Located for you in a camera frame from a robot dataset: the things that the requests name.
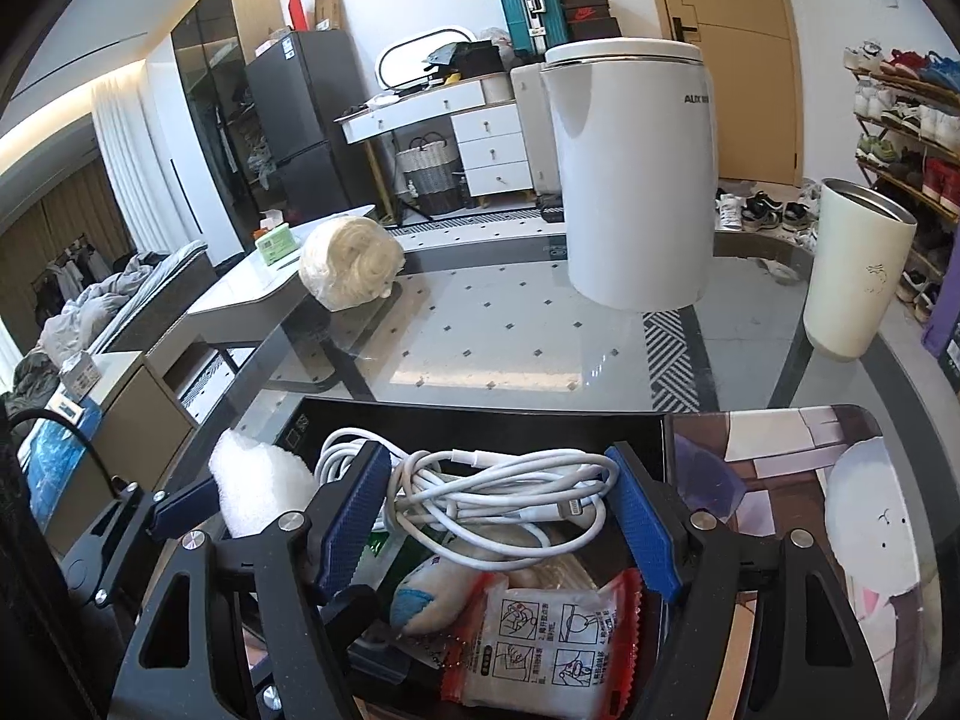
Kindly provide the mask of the white foam piece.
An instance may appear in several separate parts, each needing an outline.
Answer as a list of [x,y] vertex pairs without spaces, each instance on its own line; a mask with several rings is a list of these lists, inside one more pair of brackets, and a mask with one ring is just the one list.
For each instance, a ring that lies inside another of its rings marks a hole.
[[304,512],[317,491],[306,463],[276,445],[226,429],[208,460],[233,538],[258,535],[286,512]]

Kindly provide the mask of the white plush toy blue mask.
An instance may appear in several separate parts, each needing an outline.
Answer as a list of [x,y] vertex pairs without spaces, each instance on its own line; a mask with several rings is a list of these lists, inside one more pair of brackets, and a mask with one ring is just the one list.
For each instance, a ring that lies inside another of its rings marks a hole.
[[430,557],[397,585],[389,608],[391,628],[402,635],[438,634],[457,621],[477,592],[505,577]]

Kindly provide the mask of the red-edged white packet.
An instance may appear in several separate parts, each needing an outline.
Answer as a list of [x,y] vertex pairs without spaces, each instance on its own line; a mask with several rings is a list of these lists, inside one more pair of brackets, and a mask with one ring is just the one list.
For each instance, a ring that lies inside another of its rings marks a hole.
[[441,697],[551,718],[617,718],[633,691],[643,579],[597,590],[512,589],[492,578],[452,629]]

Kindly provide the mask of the green medicine sachet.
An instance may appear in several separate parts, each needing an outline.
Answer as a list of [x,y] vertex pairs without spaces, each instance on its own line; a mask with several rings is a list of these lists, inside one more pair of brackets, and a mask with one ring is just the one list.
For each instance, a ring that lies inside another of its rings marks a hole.
[[431,567],[433,559],[423,544],[407,535],[373,532],[361,551],[352,583],[373,590],[389,613],[391,628],[400,632],[436,598],[420,577],[421,569]]

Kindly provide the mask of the grey cabinet with drawers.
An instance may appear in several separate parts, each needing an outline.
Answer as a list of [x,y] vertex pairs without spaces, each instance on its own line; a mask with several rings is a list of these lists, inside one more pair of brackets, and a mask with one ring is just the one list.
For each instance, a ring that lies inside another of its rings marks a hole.
[[94,358],[101,380],[80,401],[57,390],[47,408],[67,411],[91,440],[91,458],[70,431],[37,421],[18,449],[31,510],[47,541],[66,553],[110,502],[107,480],[155,491],[197,429],[197,421],[142,353]]

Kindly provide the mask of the white coffee table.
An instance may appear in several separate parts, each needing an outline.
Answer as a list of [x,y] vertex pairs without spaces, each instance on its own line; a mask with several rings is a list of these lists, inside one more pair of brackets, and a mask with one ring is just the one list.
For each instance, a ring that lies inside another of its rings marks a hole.
[[[368,216],[373,205],[340,211],[325,220]],[[244,346],[265,340],[306,296],[298,277],[299,255],[324,218],[291,229],[298,249],[274,265],[254,250],[226,271],[189,309],[185,323],[210,346]]]

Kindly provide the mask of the green tissue box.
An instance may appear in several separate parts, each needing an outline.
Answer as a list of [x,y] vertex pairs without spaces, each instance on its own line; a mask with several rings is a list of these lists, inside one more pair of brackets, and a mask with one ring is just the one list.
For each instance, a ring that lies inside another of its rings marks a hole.
[[275,224],[259,229],[256,237],[256,249],[265,265],[275,265],[299,249],[298,241],[291,232],[288,223]]

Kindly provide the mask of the woven basket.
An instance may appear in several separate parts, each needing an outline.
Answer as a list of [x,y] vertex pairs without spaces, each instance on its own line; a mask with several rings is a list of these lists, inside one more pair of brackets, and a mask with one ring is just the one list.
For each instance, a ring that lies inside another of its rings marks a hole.
[[466,206],[459,149],[452,138],[438,132],[415,137],[397,153],[397,165],[421,213],[446,215]]

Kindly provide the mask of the white dresser desk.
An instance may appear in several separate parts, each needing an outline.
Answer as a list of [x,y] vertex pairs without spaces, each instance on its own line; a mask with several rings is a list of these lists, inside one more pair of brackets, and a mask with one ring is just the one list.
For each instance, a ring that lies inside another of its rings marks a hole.
[[506,73],[475,76],[452,85],[407,94],[381,106],[338,117],[348,145],[371,146],[391,137],[396,163],[405,149],[438,142],[454,156],[455,174],[469,197],[534,190],[526,140],[511,80]]

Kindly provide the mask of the black refrigerator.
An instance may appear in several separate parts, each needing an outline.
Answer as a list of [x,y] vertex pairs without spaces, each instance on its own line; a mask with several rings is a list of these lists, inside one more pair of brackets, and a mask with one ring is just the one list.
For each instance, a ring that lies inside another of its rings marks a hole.
[[377,200],[368,158],[348,145],[340,125],[340,117],[364,101],[346,32],[290,32],[245,67],[245,75],[291,223]]

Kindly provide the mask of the oval desk mirror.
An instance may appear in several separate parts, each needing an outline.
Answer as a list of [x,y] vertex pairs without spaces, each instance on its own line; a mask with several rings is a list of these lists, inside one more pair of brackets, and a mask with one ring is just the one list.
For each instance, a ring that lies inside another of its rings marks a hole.
[[473,41],[475,36],[466,29],[441,28],[387,47],[376,60],[379,87],[382,91],[398,91],[428,83],[438,67],[436,54],[449,59],[452,46]]

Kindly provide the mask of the white suitcase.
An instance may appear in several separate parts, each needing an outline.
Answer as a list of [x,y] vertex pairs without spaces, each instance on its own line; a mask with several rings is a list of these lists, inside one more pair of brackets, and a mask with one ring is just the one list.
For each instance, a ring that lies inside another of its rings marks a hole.
[[514,67],[511,76],[517,115],[523,129],[527,162],[535,192],[562,192],[550,103],[542,80],[542,64]]

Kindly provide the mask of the dark wardrobe cabinet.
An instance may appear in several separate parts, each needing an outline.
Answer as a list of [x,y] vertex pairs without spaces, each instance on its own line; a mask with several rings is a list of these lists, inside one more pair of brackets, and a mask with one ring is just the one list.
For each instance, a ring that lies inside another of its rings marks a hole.
[[197,0],[171,32],[190,119],[242,247],[262,213],[286,203],[247,80],[256,48],[284,26],[280,0]]

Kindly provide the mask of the stacked shoe boxes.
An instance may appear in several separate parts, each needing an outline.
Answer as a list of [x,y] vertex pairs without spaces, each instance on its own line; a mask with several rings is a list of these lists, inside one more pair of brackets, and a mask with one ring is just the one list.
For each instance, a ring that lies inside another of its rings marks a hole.
[[608,0],[560,0],[560,5],[573,43],[622,36]]

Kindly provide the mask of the wooden door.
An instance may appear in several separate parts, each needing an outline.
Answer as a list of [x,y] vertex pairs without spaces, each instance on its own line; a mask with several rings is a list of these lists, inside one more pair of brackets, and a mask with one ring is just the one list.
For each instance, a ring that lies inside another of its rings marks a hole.
[[662,32],[697,46],[713,78],[719,175],[796,185],[802,80],[791,0],[656,0]]

